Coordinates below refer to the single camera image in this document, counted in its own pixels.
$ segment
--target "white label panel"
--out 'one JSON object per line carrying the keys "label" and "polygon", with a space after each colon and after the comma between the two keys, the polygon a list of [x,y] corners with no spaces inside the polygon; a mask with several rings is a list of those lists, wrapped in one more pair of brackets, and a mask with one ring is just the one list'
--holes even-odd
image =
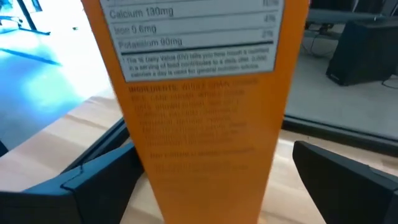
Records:
{"label": "white label panel", "polygon": [[271,72],[283,0],[101,0],[127,82]]}

